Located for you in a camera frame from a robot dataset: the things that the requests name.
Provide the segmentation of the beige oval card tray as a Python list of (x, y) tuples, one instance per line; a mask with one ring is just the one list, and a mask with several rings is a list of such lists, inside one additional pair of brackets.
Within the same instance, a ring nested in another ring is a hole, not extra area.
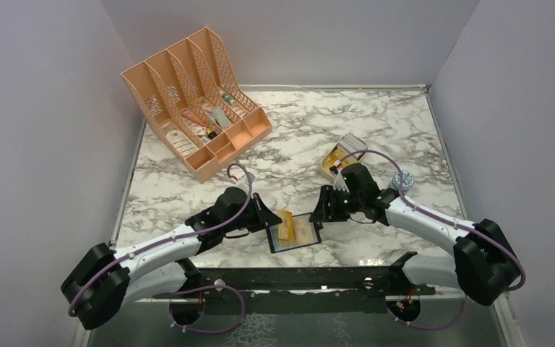
[(337, 146), (338, 142), (339, 140), (336, 145), (323, 157), (319, 164), (321, 175), (323, 175), (323, 177), (331, 183), (335, 180), (339, 169), (345, 168), (350, 164), (357, 163), (361, 161), (362, 157), (364, 157), (364, 153), (359, 153), (345, 159), (345, 156), (350, 153), (346, 153), (341, 150)]

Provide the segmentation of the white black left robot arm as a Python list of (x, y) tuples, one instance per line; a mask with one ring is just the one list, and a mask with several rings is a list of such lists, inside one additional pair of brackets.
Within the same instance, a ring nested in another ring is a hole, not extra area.
[(61, 284), (68, 314), (92, 330), (130, 301), (168, 292), (191, 296), (203, 284), (192, 257), (216, 247), (231, 231), (254, 233), (281, 222), (257, 193), (229, 187), (214, 205), (162, 236), (119, 249), (97, 244)]

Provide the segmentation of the black leather card holder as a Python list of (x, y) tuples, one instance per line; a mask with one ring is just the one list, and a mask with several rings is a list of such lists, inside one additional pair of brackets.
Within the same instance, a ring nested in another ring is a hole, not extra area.
[(271, 253), (285, 252), (291, 249), (308, 247), (322, 242), (320, 231), (323, 225), (310, 222), (310, 213), (294, 215), (287, 210), (278, 210), (281, 222), (266, 230)]

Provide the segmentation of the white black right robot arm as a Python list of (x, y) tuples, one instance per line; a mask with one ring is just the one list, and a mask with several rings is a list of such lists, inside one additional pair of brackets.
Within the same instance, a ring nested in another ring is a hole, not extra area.
[(445, 256), (408, 258), (388, 275), (389, 287), (406, 294), (416, 285), (461, 289), (474, 302), (489, 306), (522, 275), (522, 265), (499, 225), (451, 218), (403, 197), (396, 189), (380, 189), (367, 167), (355, 163), (336, 177), (337, 186), (324, 185), (309, 220), (342, 222), (363, 213), (374, 223), (409, 231), (435, 244)]

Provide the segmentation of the gold credit card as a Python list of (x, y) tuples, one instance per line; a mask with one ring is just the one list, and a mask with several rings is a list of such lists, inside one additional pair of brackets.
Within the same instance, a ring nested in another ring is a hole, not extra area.
[(293, 228), (293, 214), (287, 210), (279, 210), (277, 215), (282, 223), (278, 226), (277, 237), (279, 240), (292, 242), (295, 240)]
[(314, 224), (309, 222), (307, 216), (298, 216), (294, 218), (293, 228), (297, 246), (315, 244), (318, 242)]

